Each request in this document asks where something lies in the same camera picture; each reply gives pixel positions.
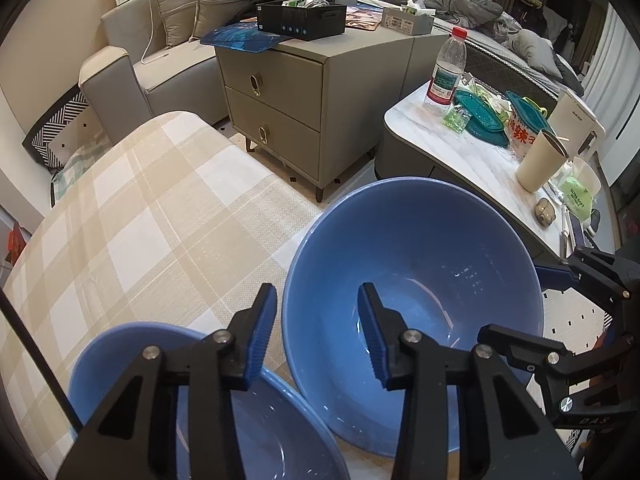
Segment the grey cushion left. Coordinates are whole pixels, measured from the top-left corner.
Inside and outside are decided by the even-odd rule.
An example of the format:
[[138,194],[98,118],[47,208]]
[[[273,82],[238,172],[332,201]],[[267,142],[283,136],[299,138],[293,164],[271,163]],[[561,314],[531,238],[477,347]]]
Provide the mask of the grey cushion left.
[[177,47],[191,38],[196,0],[156,0],[166,32],[166,46]]

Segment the clear plastic water bottle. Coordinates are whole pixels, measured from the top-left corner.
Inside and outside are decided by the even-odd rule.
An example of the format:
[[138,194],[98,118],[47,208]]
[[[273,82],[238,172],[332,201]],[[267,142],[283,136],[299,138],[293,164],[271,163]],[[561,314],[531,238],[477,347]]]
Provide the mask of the clear plastic water bottle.
[[436,115],[446,113],[465,72],[467,36],[466,29],[454,26],[438,52],[424,99],[425,106]]

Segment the white electric kettle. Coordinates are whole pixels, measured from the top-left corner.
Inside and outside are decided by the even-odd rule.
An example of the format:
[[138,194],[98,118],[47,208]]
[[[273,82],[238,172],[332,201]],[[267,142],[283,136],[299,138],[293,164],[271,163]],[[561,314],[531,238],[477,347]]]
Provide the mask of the white electric kettle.
[[559,138],[563,138],[568,158],[579,157],[586,162],[605,138],[604,127],[587,104],[572,90],[560,93],[548,123]]

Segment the grey side cabinet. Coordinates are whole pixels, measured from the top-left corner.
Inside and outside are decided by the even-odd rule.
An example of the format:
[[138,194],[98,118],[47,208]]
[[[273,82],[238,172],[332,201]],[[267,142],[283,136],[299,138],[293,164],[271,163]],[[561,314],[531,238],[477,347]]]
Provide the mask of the grey side cabinet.
[[322,200],[330,183],[373,153],[386,110],[427,82],[446,38],[439,28],[421,36],[349,28],[262,53],[218,49],[232,125]]

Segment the beige paper cup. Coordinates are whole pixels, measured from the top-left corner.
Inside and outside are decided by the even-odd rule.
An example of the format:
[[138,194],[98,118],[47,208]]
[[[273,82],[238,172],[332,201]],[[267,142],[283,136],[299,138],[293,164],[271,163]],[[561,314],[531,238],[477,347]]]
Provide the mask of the beige paper cup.
[[558,136],[547,128],[536,135],[516,170],[516,180],[529,193],[537,192],[566,162],[567,150]]

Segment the grey sofa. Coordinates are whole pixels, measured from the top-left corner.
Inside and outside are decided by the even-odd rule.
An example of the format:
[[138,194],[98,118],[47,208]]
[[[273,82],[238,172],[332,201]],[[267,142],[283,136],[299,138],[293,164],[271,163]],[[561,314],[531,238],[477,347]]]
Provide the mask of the grey sofa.
[[227,117],[215,48],[192,35],[168,48],[156,0],[130,0],[101,21],[107,45],[82,64],[78,84],[112,143],[176,110],[209,125]]

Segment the white marble side table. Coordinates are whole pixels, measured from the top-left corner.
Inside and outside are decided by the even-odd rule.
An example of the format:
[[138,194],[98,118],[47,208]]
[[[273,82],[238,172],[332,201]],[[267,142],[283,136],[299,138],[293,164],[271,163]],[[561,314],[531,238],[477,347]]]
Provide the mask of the white marble side table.
[[384,114],[374,171],[378,178],[426,177],[477,195],[506,219],[536,263],[557,263],[589,234],[545,185],[532,194],[515,179],[512,152],[463,131],[456,133],[424,104],[417,88]]

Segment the grey tissue box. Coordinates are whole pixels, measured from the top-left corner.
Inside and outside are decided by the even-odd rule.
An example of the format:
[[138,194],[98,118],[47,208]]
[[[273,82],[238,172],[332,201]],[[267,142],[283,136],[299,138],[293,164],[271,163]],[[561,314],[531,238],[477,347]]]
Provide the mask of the grey tissue box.
[[383,10],[381,26],[407,36],[424,36],[431,33],[434,19],[435,11],[431,9],[411,13],[388,6]]

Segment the black rectangular box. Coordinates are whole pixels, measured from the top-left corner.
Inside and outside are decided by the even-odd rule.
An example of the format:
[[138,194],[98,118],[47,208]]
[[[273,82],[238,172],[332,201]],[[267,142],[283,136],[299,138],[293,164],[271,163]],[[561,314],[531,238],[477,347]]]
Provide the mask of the black rectangular box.
[[257,25],[262,32],[310,41],[345,31],[347,6],[342,4],[312,8],[261,4],[256,10]]

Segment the black patterned chair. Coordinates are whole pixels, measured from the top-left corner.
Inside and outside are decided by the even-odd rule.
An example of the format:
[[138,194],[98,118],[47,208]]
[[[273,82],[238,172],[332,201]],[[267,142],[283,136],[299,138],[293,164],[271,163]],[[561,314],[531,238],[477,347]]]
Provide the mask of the black patterned chair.
[[75,84],[36,121],[22,142],[51,176],[54,206],[111,147],[85,95]]

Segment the checked beige tablecloth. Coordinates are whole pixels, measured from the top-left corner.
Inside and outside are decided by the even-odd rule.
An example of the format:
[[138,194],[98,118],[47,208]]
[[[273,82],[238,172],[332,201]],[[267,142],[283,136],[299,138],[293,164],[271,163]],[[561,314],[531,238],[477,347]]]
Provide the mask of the checked beige tablecloth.
[[282,287],[321,207],[198,115],[130,133],[59,200],[4,292],[62,386],[111,327],[208,334]]

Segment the blue bowl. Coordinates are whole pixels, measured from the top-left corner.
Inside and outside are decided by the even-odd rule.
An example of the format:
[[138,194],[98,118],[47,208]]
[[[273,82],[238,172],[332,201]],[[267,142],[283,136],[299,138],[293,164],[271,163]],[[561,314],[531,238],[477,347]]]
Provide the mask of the blue bowl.
[[131,323],[97,336],[72,374],[84,426],[58,478],[347,478],[298,393],[264,367],[244,384],[245,323],[208,336]]
[[393,457],[404,396],[375,378],[357,309],[372,283],[406,324],[456,350],[497,324],[538,336],[544,302],[518,234],[474,194],[405,177],[357,188],[329,207],[288,269],[282,337],[300,393],[334,434]]

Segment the grey clothes on bed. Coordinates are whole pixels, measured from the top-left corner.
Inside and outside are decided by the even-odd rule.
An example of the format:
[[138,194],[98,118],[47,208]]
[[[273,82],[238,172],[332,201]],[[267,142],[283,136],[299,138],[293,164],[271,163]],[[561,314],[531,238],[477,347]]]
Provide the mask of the grey clothes on bed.
[[398,6],[410,2],[420,9],[434,10],[436,18],[466,29],[479,30],[482,34],[503,44],[510,35],[517,34],[522,26],[499,3],[492,0],[386,0]]

